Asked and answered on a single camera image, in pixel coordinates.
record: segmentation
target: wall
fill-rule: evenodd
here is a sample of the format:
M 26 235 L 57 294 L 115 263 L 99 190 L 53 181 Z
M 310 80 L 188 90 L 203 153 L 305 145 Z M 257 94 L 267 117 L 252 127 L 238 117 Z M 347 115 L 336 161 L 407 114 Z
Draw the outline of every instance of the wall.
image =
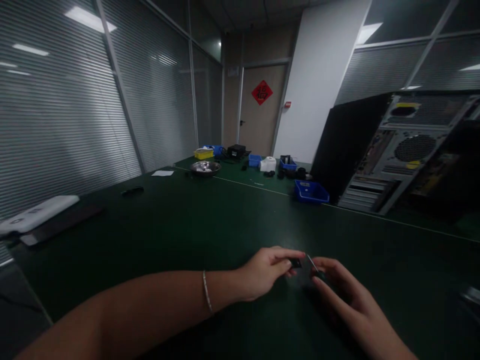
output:
M 338 0 L 303 11 L 273 156 L 312 163 L 371 0 Z
M 244 33 L 243 63 L 254 63 L 291 57 L 297 36 L 298 22 L 253 29 Z M 242 34 L 233 33 L 224 41 L 225 95 L 223 114 L 223 145 L 237 142 L 239 90 L 242 68 Z M 238 76 L 228 76 L 228 70 L 239 67 Z

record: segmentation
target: open computer case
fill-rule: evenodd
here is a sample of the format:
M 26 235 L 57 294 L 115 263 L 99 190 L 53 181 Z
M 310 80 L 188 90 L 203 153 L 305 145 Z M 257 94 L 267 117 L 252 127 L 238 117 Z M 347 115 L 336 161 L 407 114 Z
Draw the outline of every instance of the open computer case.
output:
M 339 207 L 384 215 L 451 132 L 479 119 L 480 90 L 398 91 L 340 104 L 311 174 Z

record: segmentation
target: hand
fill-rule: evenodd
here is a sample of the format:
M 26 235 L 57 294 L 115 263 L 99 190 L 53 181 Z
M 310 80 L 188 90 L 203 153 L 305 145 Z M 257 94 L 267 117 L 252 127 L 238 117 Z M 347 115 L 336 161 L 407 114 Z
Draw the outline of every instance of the hand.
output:
M 304 258 L 302 251 L 280 246 L 261 248 L 245 265 L 235 270 L 242 300 L 253 301 L 270 291 L 280 276 L 291 278 L 296 271 L 287 258 Z
M 326 257 L 312 260 L 332 284 L 349 296 L 347 304 L 318 277 L 312 278 L 323 298 L 372 359 L 416 359 L 390 325 L 372 294 L 338 260 Z

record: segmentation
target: yellow plastic bin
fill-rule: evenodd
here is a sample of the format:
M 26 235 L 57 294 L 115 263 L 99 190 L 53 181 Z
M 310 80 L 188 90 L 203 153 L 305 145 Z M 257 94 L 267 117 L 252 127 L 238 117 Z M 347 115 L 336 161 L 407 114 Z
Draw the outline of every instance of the yellow plastic bin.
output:
M 213 158 L 214 157 L 214 150 L 213 149 L 197 149 L 193 152 L 195 157 L 199 160 Z

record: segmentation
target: wooden door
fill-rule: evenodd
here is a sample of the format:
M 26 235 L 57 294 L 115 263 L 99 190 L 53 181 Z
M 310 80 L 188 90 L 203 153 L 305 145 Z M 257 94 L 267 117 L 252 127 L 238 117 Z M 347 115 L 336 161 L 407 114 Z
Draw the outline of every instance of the wooden door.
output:
M 246 69 L 241 95 L 239 144 L 252 154 L 270 156 L 284 89 L 287 65 Z M 252 91 L 265 81 L 272 94 L 261 104 Z

